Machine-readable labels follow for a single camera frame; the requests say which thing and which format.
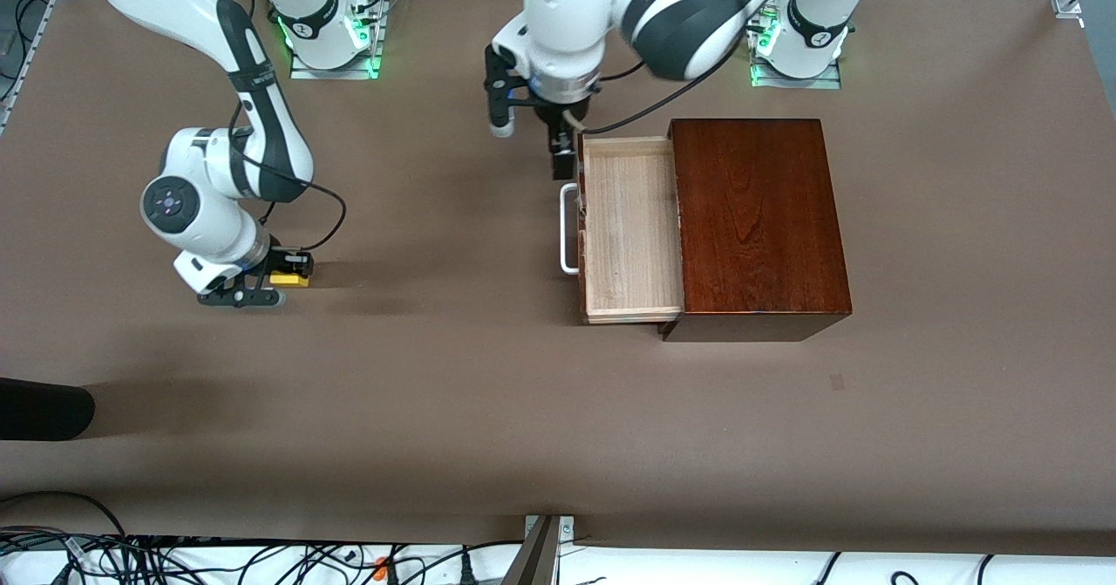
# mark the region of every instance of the yellow block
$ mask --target yellow block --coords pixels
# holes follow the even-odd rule
[[[298,274],[281,274],[279,271],[271,271],[268,276],[273,287],[309,287],[310,279],[304,278]]]

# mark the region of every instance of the metal drawer handle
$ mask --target metal drawer handle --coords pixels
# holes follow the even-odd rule
[[[567,276],[577,276],[578,268],[566,263],[566,193],[577,192],[577,182],[570,182],[558,192],[558,263]]]

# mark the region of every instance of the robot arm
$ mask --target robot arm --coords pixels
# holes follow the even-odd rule
[[[485,52],[491,130],[497,136],[510,135],[510,108],[532,105],[547,123],[555,179],[570,179],[576,134],[566,117],[581,119],[588,112],[610,29],[619,30],[654,75],[689,80],[729,54],[766,1],[523,0],[523,13]],[[507,88],[517,87],[527,87],[530,96],[509,96]]]
[[[860,0],[776,0],[770,37],[759,57],[787,77],[817,77],[840,56],[848,21]]]
[[[199,296],[206,296],[246,271],[261,269],[272,255],[273,239],[238,200],[296,200],[314,178],[309,147],[250,18],[234,0],[108,2],[141,26],[211,57],[227,73],[250,122],[241,128],[192,127],[175,133],[158,176],[141,199],[147,227],[182,250],[174,261],[179,275]],[[275,2],[280,12],[299,17],[291,25],[312,26],[300,33],[304,38],[296,38],[305,58],[340,65],[358,50],[355,38],[345,36],[353,32],[346,20],[349,0],[341,9],[339,0]],[[275,305],[278,295],[273,291],[260,305]]]
[[[693,80],[740,41],[768,0],[523,0],[485,51],[490,128],[514,130],[511,108],[530,105],[547,124],[556,180],[574,176],[576,131],[597,92],[605,36],[617,29],[657,77]],[[778,36],[760,50],[792,77],[814,77],[839,54],[859,0],[779,0]],[[514,69],[516,75],[508,73]],[[527,88],[514,97],[511,89]]]

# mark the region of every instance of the open drawer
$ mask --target open drawer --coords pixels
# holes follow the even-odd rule
[[[583,138],[578,277],[589,324],[665,341],[801,341],[852,313],[821,124],[682,119]]]
[[[682,313],[674,148],[665,137],[583,141],[578,259],[589,324]]]

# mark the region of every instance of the table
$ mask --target table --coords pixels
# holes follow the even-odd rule
[[[316,288],[235,313],[193,304],[137,211],[172,133],[228,119],[227,80],[104,0],[59,3],[0,138],[0,371],[92,385],[103,437],[0,444],[0,490],[93,493],[135,533],[479,541],[561,511],[628,546],[1116,544],[1116,125],[1076,21],[865,0],[840,92],[734,61],[617,132],[825,128],[853,316],[665,344],[579,325],[542,125],[487,132],[482,49],[518,6],[405,0],[379,80],[283,81],[350,217]],[[614,42],[605,69],[631,61]],[[587,121],[674,88],[617,81]],[[270,227],[307,241],[335,212],[307,194]]]

